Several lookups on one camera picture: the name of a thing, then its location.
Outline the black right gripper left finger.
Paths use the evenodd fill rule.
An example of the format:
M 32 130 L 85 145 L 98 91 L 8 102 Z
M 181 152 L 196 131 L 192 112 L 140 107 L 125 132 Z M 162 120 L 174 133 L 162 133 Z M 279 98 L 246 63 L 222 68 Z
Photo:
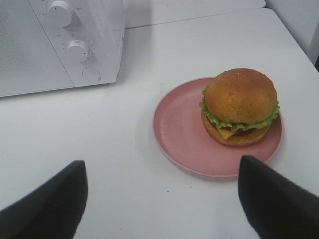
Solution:
M 76 160 L 0 212 L 2 239 L 72 239 L 88 198 L 86 165 Z

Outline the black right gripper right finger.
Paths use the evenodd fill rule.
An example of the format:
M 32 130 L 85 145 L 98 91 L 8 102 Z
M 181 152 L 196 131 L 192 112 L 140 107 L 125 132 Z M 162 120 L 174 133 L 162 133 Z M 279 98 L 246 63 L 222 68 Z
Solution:
M 251 227 L 262 239 L 317 239 L 319 198 L 259 159 L 241 158 L 238 195 Z

